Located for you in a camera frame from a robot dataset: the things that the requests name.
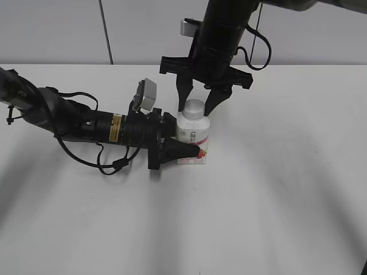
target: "bottle label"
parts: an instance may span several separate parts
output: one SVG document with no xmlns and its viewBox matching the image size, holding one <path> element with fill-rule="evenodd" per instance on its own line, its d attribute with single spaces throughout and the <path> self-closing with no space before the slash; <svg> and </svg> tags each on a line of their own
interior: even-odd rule
<svg viewBox="0 0 367 275">
<path fill-rule="evenodd" d="M 202 164 L 206 162 L 208 153 L 208 130 L 192 130 L 177 128 L 177 139 L 184 143 L 197 145 L 200 152 L 196 158 L 178 159 L 178 163 Z"/>
</svg>

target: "cable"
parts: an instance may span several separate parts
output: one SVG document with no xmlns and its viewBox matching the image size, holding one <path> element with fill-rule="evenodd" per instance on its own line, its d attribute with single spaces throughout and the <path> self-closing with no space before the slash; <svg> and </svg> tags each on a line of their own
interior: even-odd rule
<svg viewBox="0 0 367 275">
<path fill-rule="evenodd" d="M 257 30 L 257 31 L 259 30 L 260 17 L 261 17 L 261 12 L 263 11 L 263 6 L 264 6 L 264 4 L 263 4 L 263 3 L 261 3 L 261 5 L 260 5 L 260 10 L 259 10 L 259 17 L 257 18 L 257 24 L 256 24 L 256 30 Z M 251 49 L 251 55 L 250 55 L 250 63 L 252 63 L 253 51 L 255 50 L 256 37 L 257 37 L 257 36 L 253 36 L 252 49 Z"/>
<path fill-rule="evenodd" d="M 84 92 L 75 92 L 75 93 L 57 93 L 59 96 L 61 97 L 65 97 L 65 98 L 68 98 L 68 97 L 74 97 L 74 96 L 86 96 L 86 97 L 89 97 L 90 99 L 94 100 L 96 102 L 96 108 L 95 108 L 95 111 L 98 110 L 98 100 L 90 95 L 89 93 L 84 93 Z"/>
<path fill-rule="evenodd" d="M 259 37 L 261 40 L 263 40 L 263 41 L 264 41 L 264 43 L 267 45 L 268 50 L 269 50 L 269 56 L 268 56 L 268 59 L 266 60 L 266 63 L 265 63 L 265 65 L 264 65 L 264 66 L 262 66 L 261 68 L 257 68 L 257 67 L 255 67 L 255 66 L 251 65 L 251 62 L 250 62 L 250 60 L 248 59 L 247 51 L 246 51 L 246 49 L 245 49 L 244 47 L 239 46 L 239 47 L 237 48 L 237 50 L 236 50 L 236 53 L 235 53 L 235 54 L 238 54 L 238 51 L 239 51 L 239 50 L 242 50 L 242 51 L 244 52 L 244 54 L 245 54 L 245 61 L 246 61 L 247 66 L 249 66 L 249 68 L 251 68 L 251 69 L 253 69 L 253 70 L 262 70 L 262 69 L 266 68 L 266 67 L 269 65 L 269 63 L 270 63 L 271 54 L 272 54 L 271 45 L 270 45 L 270 43 L 269 43 L 269 40 L 267 40 L 267 38 L 266 38 L 265 36 L 263 36 L 261 33 L 259 33 L 257 30 L 254 30 L 254 29 L 253 29 L 253 28 L 251 28 L 249 25 L 247 25 L 246 29 L 247 29 L 250 33 L 252 33 L 253 35 L 255 35 L 255 36 Z"/>
<path fill-rule="evenodd" d="M 113 163 L 112 163 L 112 166 L 113 168 L 115 169 L 113 172 L 111 173 L 107 173 L 103 170 L 103 167 L 101 165 L 101 155 L 102 155 L 102 152 L 104 150 L 104 146 L 103 144 L 100 144 L 99 142 L 96 142 L 96 144 L 98 146 L 101 146 L 101 151 L 99 151 L 98 153 L 98 157 L 97 157 L 97 165 L 98 165 L 98 169 L 99 171 L 103 174 L 103 175 L 108 175 L 108 176 L 111 176 L 111 175 L 114 175 L 116 174 L 117 172 L 119 172 L 123 167 L 125 166 L 128 166 L 130 161 L 132 161 L 138 154 L 139 154 L 139 151 L 140 149 L 142 148 L 143 146 L 143 142 L 144 142 L 144 138 L 145 138 L 145 129 L 143 131 L 143 134 L 142 134 L 142 138 L 139 142 L 139 145 L 138 147 L 136 148 L 136 150 L 134 151 L 134 153 L 132 153 L 132 155 L 128 158 L 127 155 L 128 155 L 128 152 L 130 150 L 130 146 L 127 146 L 126 147 L 126 153 L 125 153 L 125 156 L 122 158 L 122 159 L 118 159 L 118 160 L 115 160 Z"/>
<path fill-rule="evenodd" d="M 28 81 L 27 79 L 21 77 L 21 76 L 18 76 L 41 100 L 41 104 L 43 105 L 44 109 L 45 109 L 45 112 L 46 112 L 46 115 L 48 117 L 48 120 L 50 122 L 50 125 L 51 125 L 51 128 L 52 128 L 52 131 L 54 133 L 54 136 L 55 138 L 57 139 L 58 143 L 60 144 L 61 148 L 65 151 L 65 153 L 67 153 L 72 159 L 76 160 L 77 162 L 80 162 L 86 166 L 90 166 L 90 167 L 93 167 L 93 168 L 99 168 L 100 166 L 98 164 L 94 164 L 94 163 L 90 163 L 90 162 L 87 162 L 83 159 L 80 159 L 78 158 L 76 155 L 74 155 L 73 153 L 70 152 L 70 150 L 68 149 L 68 147 L 66 147 L 64 141 L 62 140 L 56 126 L 55 126 L 55 123 L 53 121 L 53 118 L 52 118 L 52 114 L 51 114 L 51 111 L 48 107 L 48 104 L 45 100 L 45 98 L 43 97 L 42 93 L 40 92 L 40 90 L 38 90 L 30 81 Z M 113 165 L 112 164 L 109 164 L 109 165 L 101 165 L 102 168 L 113 168 Z"/>
</svg>

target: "cable connector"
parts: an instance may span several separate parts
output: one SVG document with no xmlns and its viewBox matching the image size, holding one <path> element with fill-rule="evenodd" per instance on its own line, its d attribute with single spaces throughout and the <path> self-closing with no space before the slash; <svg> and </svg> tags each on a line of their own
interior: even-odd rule
<svg viewBox="0 0 367 275">
<path fill-rule="evenodd" d="M 128 166 L 129 160 L 127 158 L 118 159 L 112 162 L 112 166 L 115 170 L 120 171 L 125 166 Z"/>
</svg>

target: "yellow label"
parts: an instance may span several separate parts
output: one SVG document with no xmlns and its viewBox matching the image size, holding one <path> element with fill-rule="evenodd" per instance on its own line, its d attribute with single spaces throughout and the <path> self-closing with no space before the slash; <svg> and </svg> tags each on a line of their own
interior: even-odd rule
<svg viewBox="0 0 367 275">
<path fill-rule="evenodd" d="M 122 115 L 114 114 L 110 129 L 110 142 L 118 142 L 121 128 Z"/>
</svg>

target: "red fruit graphic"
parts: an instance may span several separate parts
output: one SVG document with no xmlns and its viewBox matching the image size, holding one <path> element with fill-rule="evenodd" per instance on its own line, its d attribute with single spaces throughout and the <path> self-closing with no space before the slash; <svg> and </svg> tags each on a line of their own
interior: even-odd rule
<svg viewBox="0 0 367 275">
<path fill-rule="evenodd" d="M 203 158 L 206 155 L 206 152 L 203 149 L 200 149 L 199 154 L 197 155 L 198 159 Z"/>
</svg>

